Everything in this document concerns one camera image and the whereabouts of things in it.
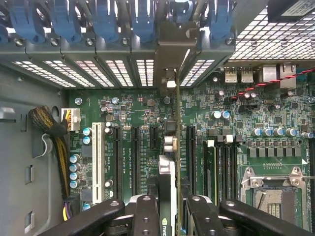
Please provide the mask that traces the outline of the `black long expansion slot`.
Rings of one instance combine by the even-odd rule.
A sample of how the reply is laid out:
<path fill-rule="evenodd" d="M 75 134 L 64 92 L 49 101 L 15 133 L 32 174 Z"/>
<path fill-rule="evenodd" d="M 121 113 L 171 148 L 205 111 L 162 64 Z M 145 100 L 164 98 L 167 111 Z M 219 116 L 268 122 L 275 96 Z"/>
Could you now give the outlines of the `black long expansion slot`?
<path fill-rule="evenodd" d="M 131 128 L 132 194 L 141 193 L 140 128 Z"/>
<path fill-rule="evenodd" d="M 196 151 L 196 130 L 195 126 L 186 127 L 186 158 L 187 158 L 187 175 L 190 182 L 190 190 L 195 193 L 195 151 Z"/>
<path fill-rule="evenodd" d="M 114 156 L 114 195 L 117 199 L 123 199 L 123 147 L 122 130 L 119 126 L 113 128 L 113 156 Z"/>

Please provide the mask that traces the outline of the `green motherboard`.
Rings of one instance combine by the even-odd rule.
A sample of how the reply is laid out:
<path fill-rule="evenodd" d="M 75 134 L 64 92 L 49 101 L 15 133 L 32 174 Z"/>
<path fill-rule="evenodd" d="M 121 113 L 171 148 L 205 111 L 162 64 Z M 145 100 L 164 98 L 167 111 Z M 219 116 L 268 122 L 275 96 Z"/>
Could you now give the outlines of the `green motherboard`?
<path fill-rule="evenodd" d="M 186 127 L 195 126 L 195 195 L 204 195 L 214 203 L 218 198 L 217 138 L 222 138 L 222 200 L 226 198 L 225 137 L 232 134 L 231 197 L 235 198 L 234 141 L 242 136 L 238 148 L 238 198 L 240 181 L 246 167 L 256 174 L 288 174 L 294 166 L 310 177 L 309 139 L 315 138 L 315 68 L 296 70 L 296 88 L 279 91 L 247 91 L 239 98 L 242 83 L 223 83 L 223 74 L 215 74 L 196 89 L 180 92 L 181 179 L 188 179 Z M 92 123 L 104 123 L 105 199 L 114 195 L 113 128 L 122 130 L 123 201 L 132 194 L 131 128 L 140 128 L 141 193 L 148 191 L 147 180 L 158 178 L 158 160 L 163 152 L 164 122 L 170 118 L 171 98 L 154 89 L 80 90 L 70 93 L 70 102 L 81 110 L 79 133 L 70 134 L 70 189 L 75 204 L 82 210 L 94 206 L 92 178 Z M 150 127 L 158 128 L 158 149 L 150 149 Z M 306 182 L 308 231 L 311 226 L 311 179 Z"/>

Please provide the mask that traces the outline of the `white expansion slot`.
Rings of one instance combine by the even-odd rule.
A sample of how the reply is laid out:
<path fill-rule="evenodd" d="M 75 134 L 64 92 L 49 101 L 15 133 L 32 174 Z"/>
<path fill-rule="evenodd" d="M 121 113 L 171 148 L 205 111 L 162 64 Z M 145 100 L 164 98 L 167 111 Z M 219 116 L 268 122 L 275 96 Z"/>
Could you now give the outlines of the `white expansion slot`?
<path fill-rule="evenodd" d="M 99 204 L 105 199 L 105 154 L 104 154 L 104 123 L 92 123 L 92 203 Z"/>

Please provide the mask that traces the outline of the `black short expansion slot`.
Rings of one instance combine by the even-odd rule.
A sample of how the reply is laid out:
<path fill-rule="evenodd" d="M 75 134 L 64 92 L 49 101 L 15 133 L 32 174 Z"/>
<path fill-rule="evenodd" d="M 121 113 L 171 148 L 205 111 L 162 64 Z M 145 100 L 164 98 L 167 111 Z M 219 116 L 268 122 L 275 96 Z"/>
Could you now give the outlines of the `black short expansion slot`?
<path fill-rule="evenodd" d="M 156 126 L 150 127 L 150 149 L 158 149 L 158 128 Z"/>

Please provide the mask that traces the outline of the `silver network port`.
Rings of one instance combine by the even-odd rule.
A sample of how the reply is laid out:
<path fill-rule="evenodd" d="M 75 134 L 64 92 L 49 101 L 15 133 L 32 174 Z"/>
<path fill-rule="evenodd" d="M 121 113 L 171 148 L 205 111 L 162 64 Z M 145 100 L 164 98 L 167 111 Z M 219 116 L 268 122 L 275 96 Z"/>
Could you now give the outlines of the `silver network port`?
<path fill-rule="evenodd" d="M 291 63 L 284 63 L 280 65 L 280 78 L 286 76 L 293 76 L 296 74 L 296 65 Z M 280 82 L 281 89 L 295 89 L 296 88 L 296 78 L 292 77 L 289 79 L 282 80 Z"/>

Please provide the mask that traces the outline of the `silver cpu socket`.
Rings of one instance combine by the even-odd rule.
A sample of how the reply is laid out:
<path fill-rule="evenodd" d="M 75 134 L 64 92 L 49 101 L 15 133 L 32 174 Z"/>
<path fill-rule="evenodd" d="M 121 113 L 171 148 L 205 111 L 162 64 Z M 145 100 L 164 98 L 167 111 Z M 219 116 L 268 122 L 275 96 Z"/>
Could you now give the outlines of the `silver cpu socket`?
<path fill-rule="evenodd" d="M 239 200 L 291 224 L 309 227 L 306 182 L 298 166 L 279 175 L 256 174 L 252 167 L 246 167 Z"/>

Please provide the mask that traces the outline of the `white power connector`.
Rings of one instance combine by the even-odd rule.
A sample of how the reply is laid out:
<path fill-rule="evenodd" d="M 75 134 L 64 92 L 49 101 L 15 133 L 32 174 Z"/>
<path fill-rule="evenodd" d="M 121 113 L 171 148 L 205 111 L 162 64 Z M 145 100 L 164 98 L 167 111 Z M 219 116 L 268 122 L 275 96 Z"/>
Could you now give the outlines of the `white power connector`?
<path fill-rule="evenodd" d="M 62 108 L 62 124 L 67 131 L 79 133 L 81 122 L 81 110 L 79 108 Z"/>

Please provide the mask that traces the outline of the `silver square port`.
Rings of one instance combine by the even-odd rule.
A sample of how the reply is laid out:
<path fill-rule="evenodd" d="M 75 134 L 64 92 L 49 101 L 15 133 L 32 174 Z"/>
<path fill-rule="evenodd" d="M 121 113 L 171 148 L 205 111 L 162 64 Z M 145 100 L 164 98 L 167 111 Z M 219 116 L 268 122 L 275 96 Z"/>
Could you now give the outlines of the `silver square port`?
<path fill-rule="evenodd" d="M 277 66 L 276 65 L 264 65 L 262 67 L 262 81 L 270 82 L 277 78 Z"/>

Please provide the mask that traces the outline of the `black open pc case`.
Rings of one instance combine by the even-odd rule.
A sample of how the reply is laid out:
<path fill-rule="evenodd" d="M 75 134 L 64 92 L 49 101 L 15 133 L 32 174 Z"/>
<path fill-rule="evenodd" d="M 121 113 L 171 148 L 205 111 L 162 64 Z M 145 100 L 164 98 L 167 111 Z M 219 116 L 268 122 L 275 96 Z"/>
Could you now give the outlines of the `black open pc case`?
<path fill-rule="evenodd" d="M 75 204 L 70 189 L 70 134 L 62 124 L 62 108 L 75 108 L 70 93 L 86 90 L 145 90 L 157 88 L 155 72 L 152 87 L 141 86 L 137 59 L 153 59 L 157 49 L 158 28 L 164 21 L 196 23 L 197 42 L 181 75 L 181 82 L 199 59 L 214 60 L 190 87 L 196 89 L 225 67 L 251 67 L 253 83 L 244 84 L 235 94 L 247 91 L 281 89 L 280 65 L 291 63 L 296 70 L 315 68 L 315 0 L 230 0 L 231 36 L 224 42 L 212 42 L 208 25 L 209 0 L 189 0 L 185 14 L 173 16 L 172 0 L 155 1 L 155 38 L 141 43 L 133 32 L 131 4 L 134 0 L 115 0 L 119 39 L 107 43 L 93 27 L 95 0 L 75 0 L 82 40 L 69 44 L 57 35 L 51 20 L 51 1 L 34 0 L 45 31 L 45 42 L 32 44 L 19 36 L 12 26 L 9 4 L 0 0 L 0 24 L 8 31 L 8 42 L 0 44 L 0 236 L 39 236 L 85 210 Z M 105 63 L 123 60 L 133 87 L 122 87 Z M 56 71 L 45 60 L 61 60 L 95 85 L 85 88 Z M 91 60 L 114 84 L 106 88 L 79 67 L 76 60 Z M 12 61 L 30 61 L 74 84 L 64 88 L 35 75 Z M 262 67 L 277 66 L 277 78 L 262 81 Z M 178 192 L 176 236 L 187 236 L 182 226 L 183 206 Z"/>

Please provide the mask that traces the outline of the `blue slot clip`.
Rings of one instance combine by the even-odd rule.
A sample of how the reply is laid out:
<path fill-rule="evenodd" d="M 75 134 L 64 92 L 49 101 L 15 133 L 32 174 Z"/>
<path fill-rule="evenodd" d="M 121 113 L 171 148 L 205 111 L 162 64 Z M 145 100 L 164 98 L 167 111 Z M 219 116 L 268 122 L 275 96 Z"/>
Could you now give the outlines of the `blue slot clip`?
<path fill-rule="evenodd" d="M 6 44 L 8 42 L 8 31 L 5 26 L 0 24 L 0 44 Z"/>
<path fill-rule="evenodd" d="M 82 40 L 80 21 L 76 13 L 75 0 L 52 0 L 51 20 L 55 33 L 69 44 Z"/>
<path fill-rule="evenodd" d="M 32 44 L 45 42 L 45 31 L 34 0 L 12 0 L 9 15 L 15 32 Z"/>
<path fill-rule="evenodd" d="M 95 33 L 107 43 L 119 39 L 115 0 L 94 0 L 92 9 Z"/>
<path fill-rule="evenodd" d="M 154 0 L 134 0 L 131 4 L 132 29 L 141 43 L 155 38 L 155 9 Z"/>
<path fill-rule="evenodd" d="M 231 36 L 232 12 L 230 0 L 209 0 L 208 25 L 212 42 L 224 42 Z"/>
<path fill-rule="evenodd" d="M 185 14 L 188 9 L 189 0 L 172 0 L 169 2 L 169 10 L 173 16 Z"/>

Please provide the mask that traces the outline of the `silver usb port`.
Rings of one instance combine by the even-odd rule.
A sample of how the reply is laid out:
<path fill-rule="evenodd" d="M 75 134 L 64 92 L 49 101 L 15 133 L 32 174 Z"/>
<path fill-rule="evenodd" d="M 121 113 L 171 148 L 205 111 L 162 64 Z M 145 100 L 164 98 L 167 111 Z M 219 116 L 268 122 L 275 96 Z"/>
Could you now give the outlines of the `silver usb port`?
<path fill-rule="evenodd" d="M 225 82 L 226 83 L 237 83 L 237 68 L 236 67 L 225 67 Z"/>
<path fill-rule="evenodd" d="M 242 83 L 253 83 L 253 71 L 251 67 L 241 68 L 241 82 Z"/>

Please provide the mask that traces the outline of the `black ram slot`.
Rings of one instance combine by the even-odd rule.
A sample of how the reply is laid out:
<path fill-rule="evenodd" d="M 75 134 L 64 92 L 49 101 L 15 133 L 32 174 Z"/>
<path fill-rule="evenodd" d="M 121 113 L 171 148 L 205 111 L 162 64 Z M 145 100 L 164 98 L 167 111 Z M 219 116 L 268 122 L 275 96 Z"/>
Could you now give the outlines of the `black ram slot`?
<path fill-rule="evenodd" d="M 225 178 L 226 178 L 226 198 L 231 197 L 231 180 L 230 180 L 230 171 L 231 171 L 231 151 L 230 146 L 233 143 L 232 134 L 226 135 L 225 140 Z"/>
<path fill-rule="evenodd" d="M 315 233 L 315 138 L 309 139 L 309 161 L 310 176 L 314 179 L 310 180 L 311 184 L 311 226 L 312 232 Z"/>
<path fill-rule="evenodd" d="M 222 200 L 222 138 L 217 138 L 217 152 L 218 152 L 218 198 L 219 202 Z"/>
<path fill-rule="evenodd" d="M 234 149 L 235 149 L 235 157 L 234 157 L 234 171 L 235 171 L 235 198 L 238 198 L 238 148 L 240 146 L 240 142 L 242 141 L 242 136 L 241 135 L 236 135 L 235 136 L 235 141 L 234 141 Z"/>

